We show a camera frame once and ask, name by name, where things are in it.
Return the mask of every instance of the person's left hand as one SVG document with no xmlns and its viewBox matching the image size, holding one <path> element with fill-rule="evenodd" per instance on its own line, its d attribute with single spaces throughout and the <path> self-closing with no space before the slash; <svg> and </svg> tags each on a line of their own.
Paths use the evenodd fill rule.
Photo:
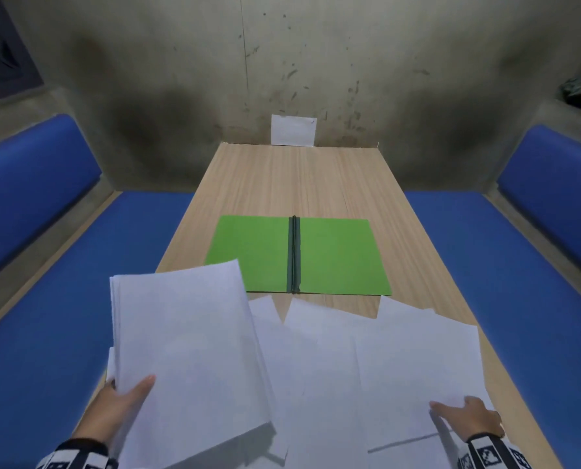
<svg viewBox="0 0 581 469">
<path fill-rule="evenodd" d="M 155 382 L 155 376 L 150 375 L 123 395 L 117 393 L 112 381 L 106 383 L 71 437 L 91 438 L 109 446 L 130 411 L 145 401 Z"/>
</svg>

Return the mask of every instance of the patterned sleeve cuff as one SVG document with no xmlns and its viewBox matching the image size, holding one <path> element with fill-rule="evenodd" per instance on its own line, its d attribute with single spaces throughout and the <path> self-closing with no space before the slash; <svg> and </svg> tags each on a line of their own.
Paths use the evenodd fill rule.
<svg viewBox="0 0 581 469">
<path fill-rule="evenodd" d="M 98 441 L 79 438 L 62 443 L 41 459 L 36 469 L 117 469 L 119 463 L 108 457 L 108 448 Z"/>
<path fill-rule="evenodd" d="M 458 469 L 532 469 L 520 449 L 494 434 L 476 434 L 460 451 Z"/>
</svg>

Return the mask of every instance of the blue padded cushion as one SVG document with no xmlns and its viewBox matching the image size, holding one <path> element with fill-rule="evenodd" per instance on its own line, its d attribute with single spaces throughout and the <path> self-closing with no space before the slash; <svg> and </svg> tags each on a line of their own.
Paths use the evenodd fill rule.
<svg viewBox="0 0 581 469">
<path fill-rule="evenodd" d="M 112 275 L 153 273 L 192 194 L 125 192 L 0 321 L 0 468 L 75 428 L 112 346 Z"/>
<path fill-rule="evenodd" d="M 581 144 L 533 127 L 498 180 L 505 195 L 581 263 Z"/>
<path fill-rule="evenodd" d="M 581 296 L 483 196 L 406 194 L 566 469 L 581 469 Z"/>
<path fill-rule="evenodd" d="M 99 178 L 76 122 L 58 115 L 0 142 L 0 267 Z"/>
</svg>

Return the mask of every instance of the wooden table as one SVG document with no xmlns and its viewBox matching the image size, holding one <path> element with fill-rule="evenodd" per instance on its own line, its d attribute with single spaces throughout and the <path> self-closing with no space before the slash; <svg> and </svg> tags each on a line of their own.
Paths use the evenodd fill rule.
<svg viewBox="0 0 581 469">
<path fill-rule="evenodd" d="M 222 143 L 157 271 L 201 266 L 223 214 L 368 219 L 394 299 L 419 308 L 431 307 L 440 315 L 477 325 L 377 149 Z M 299 297 L 369 318 L 377 316 L 379 304 L 377 296 Z M 273 298 L 284 319 L 292 296 L 274 294 Z M 560 468 L 481 330 L 480 337 L 486 387 L 510 440 L 521 447 L 535 468 Z"/>
</svg>

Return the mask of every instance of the blue backrest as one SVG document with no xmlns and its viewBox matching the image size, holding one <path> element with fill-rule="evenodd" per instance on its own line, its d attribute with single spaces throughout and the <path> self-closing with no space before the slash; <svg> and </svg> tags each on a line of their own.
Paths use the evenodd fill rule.
<svg viewBox="0 0 581 469">
<path fill-rule="evenodd" d="M 101 174 L 75 120 L 58 115 L 0 142 L 0 268 Z"/>
<path fill-rule="evenodd" d="M 545 126 L 525 135 L 499 189 L 581 263 L 581 144 Z"/>
</svg>

